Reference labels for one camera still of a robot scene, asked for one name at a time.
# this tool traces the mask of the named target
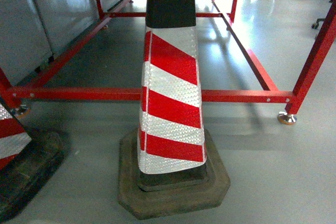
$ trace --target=metal wall panel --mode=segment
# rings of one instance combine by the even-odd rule
[[[15,85],[51,56],[33,0],[0,0],[0,66]]]
[[[70,42],[98,19],[95,0],[35,0],[53,52]]]

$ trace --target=epoxy floor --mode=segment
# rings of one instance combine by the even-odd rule
[[[310,26],[329,0],[238,1],[241,39],[280,89],[292,89],[318,32]],[[212,10],[209,0],[196,2]],[[140,87],[144,27],[144,18],[111,21],[48,85]],[[198,18],[197,30],[204,89],[260,90],[222,20]],[[336,223],[335,54],[333,45],[294,126],[276,119],[284,104],[203,103],[232,185],[218,208],[146,221],[117,202],[119,139],[137,127],[139,103],[33,102],[22,123],[60,132],[71,152],[8,224]]]

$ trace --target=red crossbar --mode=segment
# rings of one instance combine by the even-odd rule
[[[114,13],[109,12],[106,13],[109,14],[111,18],[128,18],[128,17],[145,17],[145,12],[139,12],[139,13]],[[219,18],[222,17],[221,13],[196,13],[197,18]]]
[[[28,99],[139,101],[141,88],[28,88],[13,87],[10,94]],[[292,103],[290,91],[202,90],[204,102]]]

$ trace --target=red metal frame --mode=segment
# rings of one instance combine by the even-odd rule
[[[108,13],[100,10],[100,0],[97,8],[101,20],[95,28],[86,34],[83,39],[59,56],[37,78],[24,87],[12,87],[6,76],[0,71],[0,95],[11,108],[18,107],[22,98],[30,99],[64,99],[64,100],[140,100],[140,88],[45,88],[43,87],[95,34],[112,18],[116,17],[144,17],[146,13],[119,12],[130,0],[123,0]],[[296,114],[321,67],[333,41],[336,37],[336,0],[332,3],[329,13],[324,21],[321,31],[313,45],[307,62],[293,91],[279,91],[263,68],[258,58],[243,42],[239,40],[237,31],[233,27],[237,0],[233,1],[232,13],[225,14],[220,11],[212,0],[218,13],[197,13],[197,17],[220,17],[236,40],[243,55],[251,66],[263,90],[202,90],[202,99],[205,102],[253,102],[253,103],[285,103],[286,111]]]

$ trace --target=red and white striped traffic cone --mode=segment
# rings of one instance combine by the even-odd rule
[[[20,212],[66,154],[57,133],[28,134],[0,103],[0,222]]]
[[[0,104],[0,170],[31,141],[15,118]]]
[[[230,185],[203,127],[195,13],[147,0],[140,127],[119,151],[118,201],[138,219],[217,207]]]
[[[139,168],[172,173],[206,162],[195,0],[148,0]]]

